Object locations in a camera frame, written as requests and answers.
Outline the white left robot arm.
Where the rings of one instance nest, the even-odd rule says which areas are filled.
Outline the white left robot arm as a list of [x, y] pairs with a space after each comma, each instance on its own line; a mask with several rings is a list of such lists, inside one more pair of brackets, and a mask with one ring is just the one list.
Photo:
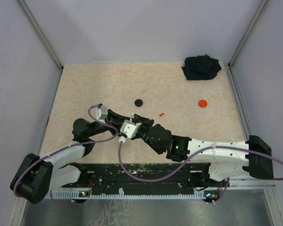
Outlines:
[[28, 154], [18, 168], [10, 189], [17, 197], [22, 197], [32, 204], [37, 204], [53, 190], [64, 186], [88, 186], [87, 195], [91, 194], [92, 182], [89, 181], [87, 168], [75, 161], [87, 156], [94, 148], [96, 141], [91, 137], [109, 131], [114, 139], [125, 133], [132, 117], [121, 116], [103, 105], [90, 107], [96, 109], [94, 120], [89, 122], [79, 118], [73, 123], [73, 140], [66, 146], [45, 154]]

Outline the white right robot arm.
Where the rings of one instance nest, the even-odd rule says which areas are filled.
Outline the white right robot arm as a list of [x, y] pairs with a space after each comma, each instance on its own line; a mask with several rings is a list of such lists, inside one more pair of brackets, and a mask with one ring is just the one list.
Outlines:
[[174, 162], [208, 163], [208, 170], [201, 174], [206, 186], [237, 176], [265, 180], [274, 177], [271, 147], [258, 136], [230, 143], [209, 142], [173, 135], [154, 120], [137, 114], [132, 115], [130, 122], [138, 127], [132, 139], [142, 139], [157, 154], [165, 153]]

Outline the orange earbud charging case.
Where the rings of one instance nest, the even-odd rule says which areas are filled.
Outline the orange earbud charging case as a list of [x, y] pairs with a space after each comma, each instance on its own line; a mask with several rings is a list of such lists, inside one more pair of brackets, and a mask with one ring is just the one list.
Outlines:
[[199, 106], [202, 107], [202, 108], [205, 108], [207, 107], [208, 103], [206, 100], [200, 100], [199, 101]]

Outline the dark crumpled cloth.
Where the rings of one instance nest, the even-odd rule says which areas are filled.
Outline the dark crumpled cloth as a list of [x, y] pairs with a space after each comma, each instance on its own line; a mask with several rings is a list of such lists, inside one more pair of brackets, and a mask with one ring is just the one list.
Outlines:
[[188, 81], [207, 81], [215, 78], [222, 67], [209, 55], [187, 57], [182, 71]]

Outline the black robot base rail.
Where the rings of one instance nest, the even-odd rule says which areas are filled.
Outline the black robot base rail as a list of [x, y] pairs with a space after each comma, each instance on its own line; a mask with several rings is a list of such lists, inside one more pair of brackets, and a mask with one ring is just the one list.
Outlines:
[[76, 182], [68, 181], [57, 189], [85, 188], [92, 195], [192, 195], [207, 188], [219, 193], [227, 181], [216, 182], [209, 178], [209, 163], [185, 164], [179, 168], [175, 163], [72, 163], [81, 171]]

